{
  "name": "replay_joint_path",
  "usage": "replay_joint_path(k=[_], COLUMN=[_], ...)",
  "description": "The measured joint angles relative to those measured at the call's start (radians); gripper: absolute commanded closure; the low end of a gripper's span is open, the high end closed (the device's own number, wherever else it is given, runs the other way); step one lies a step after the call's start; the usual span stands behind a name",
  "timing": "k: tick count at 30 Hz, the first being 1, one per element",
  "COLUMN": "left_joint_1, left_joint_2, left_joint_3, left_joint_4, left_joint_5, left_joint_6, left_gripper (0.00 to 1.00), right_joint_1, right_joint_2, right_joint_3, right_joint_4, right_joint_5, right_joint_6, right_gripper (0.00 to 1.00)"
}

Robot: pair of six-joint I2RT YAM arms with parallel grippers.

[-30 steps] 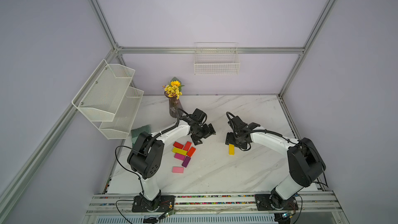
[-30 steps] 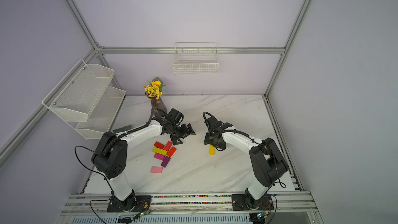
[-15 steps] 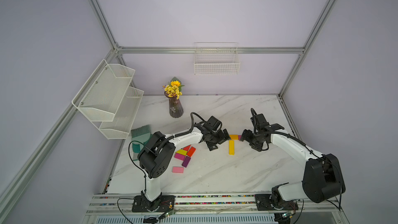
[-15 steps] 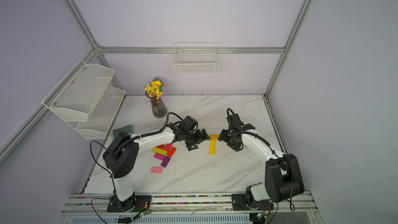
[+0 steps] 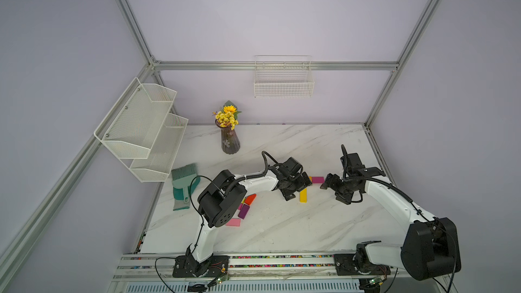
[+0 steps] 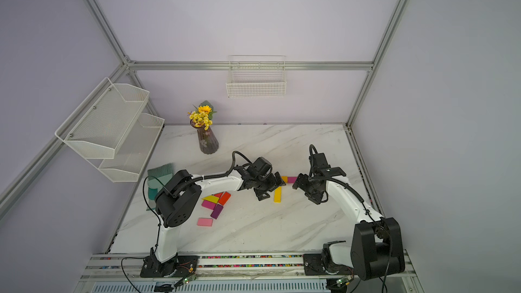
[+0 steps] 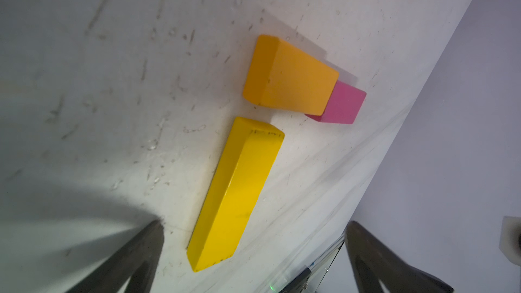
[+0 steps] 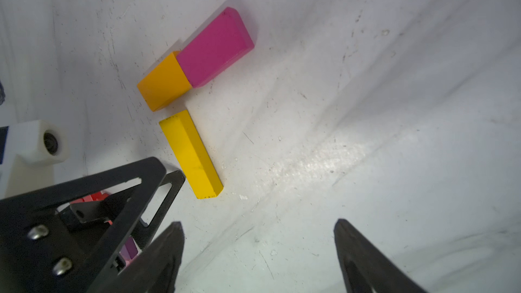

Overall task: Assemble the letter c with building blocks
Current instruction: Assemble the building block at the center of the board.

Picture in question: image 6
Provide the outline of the pink block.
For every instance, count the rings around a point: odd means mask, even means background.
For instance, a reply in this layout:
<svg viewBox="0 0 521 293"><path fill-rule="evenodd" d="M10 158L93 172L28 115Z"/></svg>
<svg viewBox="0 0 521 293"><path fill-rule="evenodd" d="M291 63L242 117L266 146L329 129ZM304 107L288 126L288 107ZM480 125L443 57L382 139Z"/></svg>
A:
<svg viewBox="0 0 521 293"><path fill-rule="evenodd" d="M197 226L199 227L211 227L213 226L213 218L198 218Z"/></svg>

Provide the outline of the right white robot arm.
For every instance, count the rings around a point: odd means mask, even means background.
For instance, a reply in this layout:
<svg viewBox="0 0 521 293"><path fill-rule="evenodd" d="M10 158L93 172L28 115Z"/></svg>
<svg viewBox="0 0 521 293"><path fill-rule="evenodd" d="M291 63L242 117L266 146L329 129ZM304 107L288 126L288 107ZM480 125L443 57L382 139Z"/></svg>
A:
<svg viewBox="0 0 521 293"><path fill-rule="evenodd" d="M308 270L337 275L349 271L361 280L402 273L406 269L400 225L370 207L365 199L344 180L346 173L332 167L324 153L309 146L310 170L300 174L293 189L320 205L332 198L351 220L351 242L331 241L323 245L320 261L306 266Z"/></svg>

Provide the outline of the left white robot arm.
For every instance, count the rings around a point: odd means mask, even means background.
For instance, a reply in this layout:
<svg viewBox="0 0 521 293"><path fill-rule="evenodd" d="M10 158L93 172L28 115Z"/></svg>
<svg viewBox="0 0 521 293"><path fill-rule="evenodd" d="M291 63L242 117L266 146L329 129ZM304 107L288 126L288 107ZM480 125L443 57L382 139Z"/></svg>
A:
<svg viewBox="0 0 521 293"><path fill-rule="evenodd" d="M230 168L220 174L192 175L177 172L155 197L158 218L157 242L145 261L156 269L177 262L180 226L187 222L203 195L253 190L263 201L286 183L264 157L250 161L243 153L233 151Z"/></svg>

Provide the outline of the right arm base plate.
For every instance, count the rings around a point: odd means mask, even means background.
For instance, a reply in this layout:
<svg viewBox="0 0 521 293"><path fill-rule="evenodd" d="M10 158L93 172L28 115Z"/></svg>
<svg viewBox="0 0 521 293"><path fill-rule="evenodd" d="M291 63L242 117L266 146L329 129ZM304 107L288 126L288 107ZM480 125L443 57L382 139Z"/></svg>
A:
<svg viewBox="0 0 521 293"><path fill-rule="evenodd" d="M321 254L304 254L303 268L306 276L312 275L355 275L348 266L334 265L323 260Z"/></svg>

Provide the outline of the purple block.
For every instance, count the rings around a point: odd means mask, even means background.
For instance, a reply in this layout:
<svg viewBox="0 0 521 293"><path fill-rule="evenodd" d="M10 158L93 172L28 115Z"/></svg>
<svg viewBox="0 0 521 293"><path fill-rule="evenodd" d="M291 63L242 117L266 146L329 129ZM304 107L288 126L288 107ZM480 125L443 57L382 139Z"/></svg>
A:
<svg viewBox="0 0 521 293"><path fill-rule="evenodd" d="M213 218L213 219L217 219L221 215L221 212L223 211L223 208L224 208L224 206L222 206L221 204L217 204L214 207L210 217Z"/></svg>

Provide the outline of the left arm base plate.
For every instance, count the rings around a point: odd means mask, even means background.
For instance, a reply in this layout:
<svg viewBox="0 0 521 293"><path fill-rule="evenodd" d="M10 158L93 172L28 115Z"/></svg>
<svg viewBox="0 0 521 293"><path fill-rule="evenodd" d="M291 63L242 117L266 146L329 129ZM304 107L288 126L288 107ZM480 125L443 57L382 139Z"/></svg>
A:
<svg viewBox="0 0 521 293"><path fill-rule="evenodd" d="M160 263L155 255L147 256L141 269L141 278L187 278L198 266L198 256L176 255L171 260Z"/></svg>

